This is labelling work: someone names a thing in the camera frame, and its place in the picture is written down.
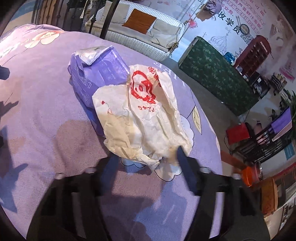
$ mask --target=floor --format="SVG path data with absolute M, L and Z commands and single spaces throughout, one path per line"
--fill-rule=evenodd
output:
M 239 123 L 239 119 L 235 116 L 224 104 L 221 103 L 214 95 L 206 88 L 199 84 L 194 79 L 186 75 L 178 68 L 178 63 L 172 58 L 167 58 L 161 62 L 170 68 L 180 79 L 182 79 L 192 89 L 207 118 L 209 119 L 220 144 L 222 151 L 229 153 L 227 146 L 224 143 L 226 129 Z M 230 176 L 233 172 L 231 165 L 222 162 L 223 175 Z

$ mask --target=white wicker sofa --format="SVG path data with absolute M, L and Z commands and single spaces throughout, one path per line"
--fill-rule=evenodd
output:
M 130 5 L 129 9 L 128 9 L 128 13 L 126 16 L 126 20 L 128 20 L 129 16 L 131 15 L 133 9 L 138 9 L 139 11 L 145 12 L 147 14 L 150 14 L 154 17 L 156 17 L 157 19 L 160 19 L 172 26 L 176 26 L 179 27 L 180 30 L 177 33 L 177 40 L 180 39 L 180 37 L 182 36 L 183 32 L 184 32 L 184 24 L 182 24 L 180 21 L 164 14 L 161 13 L 159 11 L 156 11 L 154 9 L 151 9 L 149 7 L 140 5 L 140 4 L 136 4 L 133 2 L 129 2 L 129 1 L 124 1 L 121 0 L 120 3 L 123 4 L 128 4 Z M 103 11 L 104 11 L 104 7 L 101 8 L 97 15 L 96 15 L 96 22 L 100 21 L 103 15 Z M 91 34 L 95 35 L 95 36 L 100 36 L 101 34 L 101 27 L 96 27 L 96 22 L 93 25 L 93 28 L 91 30 Z M 89 31 L 90 28 L 90 20 L 86 23 L 85 28 L 86 31 Z M 155 61 L 163 61 L 165 60 L 167 57 L 169 57 L 171 55 L 171 53 L 174 51 L 174 49 L 176 49 L 178 47 L 178 43 L 174 44 L 173 47 L 171 47 L 170 49 L 167 49 L 166 51 L 160 50 L 159 48 L 156 48 L 150 44 L 144 43 L 138 39 L 132 38 L 132 37 L 128 37 L 125 36 L 123 34 L 119 34 L 113 31 L 107 31 L 106 34 L 106 40 L 109 40 L 111 42 L 114 43 L 118 43 L 124 46 L 127 46 L 133 50 L 136 50 L 137 52 L 140 52 L 146 56 L 148 56 L 149 58 L 155 60 Z

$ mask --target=purple plastic package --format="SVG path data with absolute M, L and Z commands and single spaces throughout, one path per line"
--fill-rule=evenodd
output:
M 92 95 L 99 87 L 126 83 L 129 67 L 113 46 L 81 49 L 72 54 L 68 66 L 74 91 L 94 109 Z

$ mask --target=bed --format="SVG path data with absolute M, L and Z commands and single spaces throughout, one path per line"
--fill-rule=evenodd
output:
M 108 156 L 69 84 L 71 54 L 82 48 L 113 45 L 128 65 L 143 64 L 169 73 L 178 110 L 194 135 L 190 153 L 201 166 L 222 174 L 216 134 L 187 84 L 166 66 L 125 46 L 50 25 L 24 25 L 0 40 L 0 204 L 26 237 L 32 216 L 56 173 L 77 175 Z M 148 167 L 120 163 L 101 209 L 113 240 L 183 240 L 198 197 L 183 175 L 161 179 Z M 216 200 L 211 236 L 219 233 L 222 196 Z

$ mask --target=crumpled paper bag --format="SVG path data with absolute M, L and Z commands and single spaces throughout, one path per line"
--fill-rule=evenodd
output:
M 119 157 L 154 170 L 162 158 L 178 165 L 178 146 L 190 153 L 192 142 L 181 124 L 166 72 L 130 66 L 126 85 L 100 87 L 92 99 L 106 136 L 104 144 Z

